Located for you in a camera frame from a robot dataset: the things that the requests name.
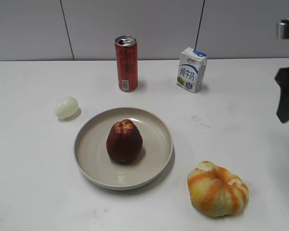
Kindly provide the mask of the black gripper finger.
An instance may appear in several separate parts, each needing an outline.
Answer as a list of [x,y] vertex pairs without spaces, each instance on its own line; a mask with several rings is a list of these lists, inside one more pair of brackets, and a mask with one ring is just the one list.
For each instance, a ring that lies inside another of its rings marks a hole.
[[289,67],[280,68],[275,76],[280,87],[280,99],[276,115],[281,123],[289,121]]

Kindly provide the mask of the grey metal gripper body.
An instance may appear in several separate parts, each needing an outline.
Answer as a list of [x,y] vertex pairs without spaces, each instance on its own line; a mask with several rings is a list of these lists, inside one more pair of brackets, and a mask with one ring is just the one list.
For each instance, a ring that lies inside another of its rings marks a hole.
[[276,36],[278,39],[289,39],[289,19],[280,20],[276,24]]

